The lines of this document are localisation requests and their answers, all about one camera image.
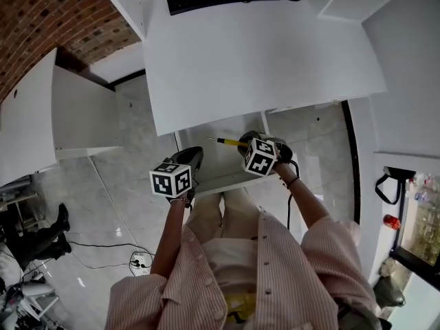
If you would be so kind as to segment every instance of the floor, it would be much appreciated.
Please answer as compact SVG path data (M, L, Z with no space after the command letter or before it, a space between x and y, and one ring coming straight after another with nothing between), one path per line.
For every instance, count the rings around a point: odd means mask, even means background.
M149 170L176 151L175 138L155 134L145 76L118 85L116 92L123 147L91 159L61 160L58 166L34 175L33 188L40 195L35 208L52 223L58 204L64 202L70 214L70 241L111 245L135 240L154 252L169 205L164 198L151 194ZM330 214L335 219L352 219L353 172L340 104L272 113L267 121L273 129L271 134L289 143L302 180L323 200ZM279 180L250 186L248 192L257 205L286 224L289 195ZM304 231L292 202L291 232L301 239ZM73 245L74 255L47 262L41 271L61 299L52 317L69 330L103 329L109 289L131 275L127 263L133 251L135 248L130 246ZM89 267L124 265L88 269L81 262Z

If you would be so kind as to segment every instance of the brick wall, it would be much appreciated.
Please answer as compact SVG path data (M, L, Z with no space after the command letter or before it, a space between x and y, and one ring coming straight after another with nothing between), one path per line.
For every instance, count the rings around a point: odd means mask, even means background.
M79 72L137 41L110 0L0 0L0 102L54 47Z

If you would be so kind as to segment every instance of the power strip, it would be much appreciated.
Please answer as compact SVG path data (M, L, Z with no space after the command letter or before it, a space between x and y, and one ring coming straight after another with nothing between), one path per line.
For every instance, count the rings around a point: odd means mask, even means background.
M147 259L150 259L148 253L137 252L133 254L130 260L130 268L135 276L150 274L149 268L146 267L147 265L150 265L150 263L147 264Z

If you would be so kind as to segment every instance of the red object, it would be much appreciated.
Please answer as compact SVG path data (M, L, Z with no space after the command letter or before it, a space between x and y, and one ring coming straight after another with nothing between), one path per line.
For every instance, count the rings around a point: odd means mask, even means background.
M401 228L400 220L397 217L393 217L389 214L384 216L384 225L387 228L392 228L393 230L398 230Z

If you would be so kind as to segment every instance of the black strap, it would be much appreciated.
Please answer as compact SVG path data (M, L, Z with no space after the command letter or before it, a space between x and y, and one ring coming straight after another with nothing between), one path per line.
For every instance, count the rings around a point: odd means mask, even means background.
M377 195L387 204L390 204L392 206L395 206L397 204L397 202L399 201L400 198L400 191L402 190L402 184L404 183L404 181L397 181L397 194L396 194L396 200L391 203L390 199L387 198L387 196L379 189L379 185L383 184L386 179L388 179L390 176L388 176L387 174L383 175L382 177L380 177L378 179L378 181L376 182L376 188L375 191L377 193Z

